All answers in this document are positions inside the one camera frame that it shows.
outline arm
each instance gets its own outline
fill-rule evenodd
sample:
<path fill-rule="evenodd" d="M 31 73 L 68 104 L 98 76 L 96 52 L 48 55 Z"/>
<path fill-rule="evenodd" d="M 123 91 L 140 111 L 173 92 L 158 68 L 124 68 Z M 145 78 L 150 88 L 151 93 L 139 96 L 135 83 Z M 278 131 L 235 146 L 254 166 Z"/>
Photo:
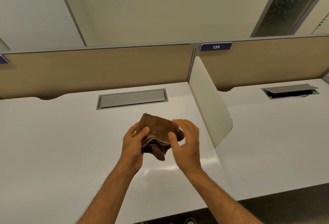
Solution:
<path fill-rule="evenodd" d="M 199 129 L 190 121 L 174 120 L 184 131 L 186 143 L 179 146 L 176 135 L 168 134 L 178 167 L 203 198 L 220 224 L 261 224 L 261 222 L 222 190 L 202 170 L 199 153 Z"/>
<path fill-rule="evenodd" d="M 125 134 L 120 160 L 77 224 L 115 223 L 130 182 L 142 167 L 142 139 L 150 132 L 145 127 L 134 136 L 137 126 L 138 123 Z"/>

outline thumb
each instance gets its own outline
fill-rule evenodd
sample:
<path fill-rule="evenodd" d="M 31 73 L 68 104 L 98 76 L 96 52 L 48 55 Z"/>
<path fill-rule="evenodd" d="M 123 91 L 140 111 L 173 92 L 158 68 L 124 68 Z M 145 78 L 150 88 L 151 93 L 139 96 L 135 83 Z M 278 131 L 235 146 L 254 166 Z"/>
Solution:
<path fill-rule="evenodd" d="M 150 133 L 150 128 L 146 126 L 146 127 L 144 127 L 144 129 L 142 129 L 142 130 L 138 133 L 138 135 L 135 136 L 135 138 L 136 138 L 139 142 L 141 142 L 142 139 L 143 139 L 144 137 L 146 137 L 149 133 Z"/>
<path fill-rule="evenodd" d="M 173 151 L 177 150 L 180 147 L 178 144 L 178 141 L 177 141 L 177 137 L 174 132 L 168 133 L 168 139 L 169 139 L 169 143 L 170 143 L 170 146 L 172 147 Z"/>

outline blue sign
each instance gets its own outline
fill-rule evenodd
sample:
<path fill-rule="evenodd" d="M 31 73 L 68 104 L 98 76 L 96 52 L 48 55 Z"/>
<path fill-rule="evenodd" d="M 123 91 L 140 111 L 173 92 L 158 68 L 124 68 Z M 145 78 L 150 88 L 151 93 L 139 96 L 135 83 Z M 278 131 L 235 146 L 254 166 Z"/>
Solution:
<path fill-rule="evenodd" d="M 0 55 L 0 65 L 9 64 L 9 61 L 3 55 Z"/>
<path fill-rule="evenodd" d="M 201 44 L 200 51 L 217 51 L 231 49 L 232 42 Z"/>

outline microfiber cloth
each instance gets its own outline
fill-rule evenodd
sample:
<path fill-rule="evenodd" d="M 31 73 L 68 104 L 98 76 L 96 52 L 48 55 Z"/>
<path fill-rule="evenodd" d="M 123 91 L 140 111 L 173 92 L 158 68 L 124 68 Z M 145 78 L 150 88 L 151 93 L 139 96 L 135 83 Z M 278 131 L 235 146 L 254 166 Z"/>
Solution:
<path fill-rule="evenodd" d="M 184 139 L 183 131 L 173 121 L 147 113 L 144 113 L 140 119 L 135 135 L 146 126 L 150 128 L 150 133 L 142 139 L 142 152 L 151 153 L 160 161 L 165 160 L 165 154 L 171 148 L 168 139 L 169 132 L 174 132 L 178 141 Z"/>

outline person's right hand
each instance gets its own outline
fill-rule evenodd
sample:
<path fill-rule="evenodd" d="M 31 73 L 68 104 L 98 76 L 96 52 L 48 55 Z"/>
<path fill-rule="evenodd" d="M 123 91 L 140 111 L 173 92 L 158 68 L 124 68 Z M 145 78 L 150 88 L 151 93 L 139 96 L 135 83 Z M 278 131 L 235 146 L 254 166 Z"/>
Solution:
<path fill-rule="evenodd" d="M 176 119 L 173 122 L 183 129 L 185 135 L 185 143 L 179 146 L 175 133 L 168 133 L 169 142 L 178 167 L 185 175 L 201 172 L 199 128 L 185 119 Z"/>

